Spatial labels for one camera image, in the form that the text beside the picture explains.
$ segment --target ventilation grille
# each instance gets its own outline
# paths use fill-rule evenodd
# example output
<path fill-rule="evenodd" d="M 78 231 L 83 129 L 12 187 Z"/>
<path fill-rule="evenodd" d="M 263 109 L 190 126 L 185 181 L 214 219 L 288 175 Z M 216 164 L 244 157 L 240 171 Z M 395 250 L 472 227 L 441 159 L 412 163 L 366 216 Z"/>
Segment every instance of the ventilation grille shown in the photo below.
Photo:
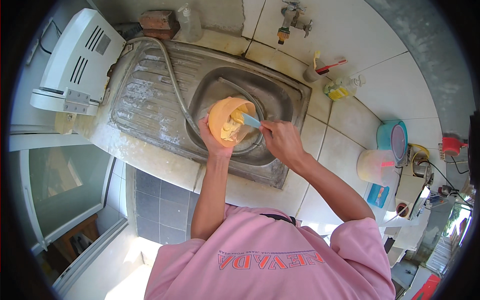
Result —
<path fill-rule="evenodd" d="M 98 43 L 99 39 L 102 37 L 103 32 L 104 30 L 102 30 L 102 28 L 97 25 L 97 27 L 95 27 L 95 30 L 90 35 L 87 43 L 85 44 L 85 48 L 93 52 L 93 49 L 95 49 L 95 46 Z"/>
<path fill-rule="evenodd" d="M 88 60 L 86 60 L 85 57 L 78 57 L 77 64 L 75 65 L 70 77 L 70 82 L 73 82 L 74 84 L 80 84 L 80 79 L 82 78 L 87 63 Z"/>

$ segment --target white plastic bucket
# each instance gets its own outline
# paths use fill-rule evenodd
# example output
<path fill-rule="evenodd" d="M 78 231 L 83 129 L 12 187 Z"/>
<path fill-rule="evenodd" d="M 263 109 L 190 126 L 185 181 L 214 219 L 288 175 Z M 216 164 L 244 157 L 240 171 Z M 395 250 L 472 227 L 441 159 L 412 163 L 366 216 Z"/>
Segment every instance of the white plastic bucket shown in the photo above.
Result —
<path fill-rule="evenodd" d="M 357 161 L 361 180 L 388 186 L 395 178 L 395 156 L 392 150 L 365 150 Z"/>

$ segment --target cleaning liquid bottle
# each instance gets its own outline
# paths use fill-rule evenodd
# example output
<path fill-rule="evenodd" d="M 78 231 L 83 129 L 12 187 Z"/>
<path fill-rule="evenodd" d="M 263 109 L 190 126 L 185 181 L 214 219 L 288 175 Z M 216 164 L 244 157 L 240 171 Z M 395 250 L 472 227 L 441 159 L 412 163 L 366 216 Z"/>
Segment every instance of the cleaning liquid bottle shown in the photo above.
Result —
<path fill-rule="evenodd" d="M 180 7 L 178 11 L 183 12 L 183 15 L 179 16 L 179 23 L 185 40 L 193 43 L 201 39 L 203 31 L 198 13 L 191 10 L 190 7 L 188 7 L 188 3 Z"/>
<path fill-rule="evenodd" d="M 324 87 L 324 93 L 333 101 L 355 96 L 357 87 L 366 83 L 365 76 L 359 75 L 358 78 L 350 77 L 337 78 L 335 82 L 331 81 Z"/>

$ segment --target yellow wire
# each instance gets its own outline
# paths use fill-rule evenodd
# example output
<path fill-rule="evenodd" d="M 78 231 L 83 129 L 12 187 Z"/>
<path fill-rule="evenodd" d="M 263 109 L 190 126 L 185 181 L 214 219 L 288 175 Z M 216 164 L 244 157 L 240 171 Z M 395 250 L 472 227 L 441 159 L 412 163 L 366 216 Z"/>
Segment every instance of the yellow wire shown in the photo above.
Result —
<path fill-rule="evenodd" d="M 427 159 L 430 158 L 430 151 L 428 151 L 428 149 L 425 148 L 424 146 L 421 146 L 421 145 L 418 145 L 418 144 L 409 144 L 409 145 L 412 146 L 412 147 L 417 147 L 417 148 L 419 148 L 420 151 L 423 151 L 423 152 L 427 155 Z M 415 176 L 415 177 L 418 177 L 418 176 L 415 175 L 415 172 L 413 172 L 413 163 L 414 163 L 414 161 L 415 161 L 415 157 L 417 156 L 418 153 L 420 153 L 420 151 L 415 152 L 415 154 L 414 154 L 413 157 L 412 157 L 412 163 L 411 163 L 411 166 L 410 166 L 410 167 L 411 167 L 411 170 L 412 170 L 412 174 L 413 174 L 413 176 Z"/>

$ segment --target orange bowl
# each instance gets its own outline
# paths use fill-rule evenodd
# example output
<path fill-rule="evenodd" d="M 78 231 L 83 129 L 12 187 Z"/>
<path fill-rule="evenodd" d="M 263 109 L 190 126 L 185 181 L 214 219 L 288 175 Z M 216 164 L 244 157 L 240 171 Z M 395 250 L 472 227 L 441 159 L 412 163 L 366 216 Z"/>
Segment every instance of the orange bowl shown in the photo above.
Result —
<path fill-rule="evenodd" d="M 209 109 L 208 127 L 215 139 L 225 147 L 233 147 L 240 143 L 250 131 L 250 126 L 240 126 L 235 141 L 226 141 L 220 137 L 223 124 L 228 121 L 230 114 L 240 105 L 245 104 L 248 114 L 255 117 L 255 105 L 242 98 L 225 98 L 218 101 Z"/>

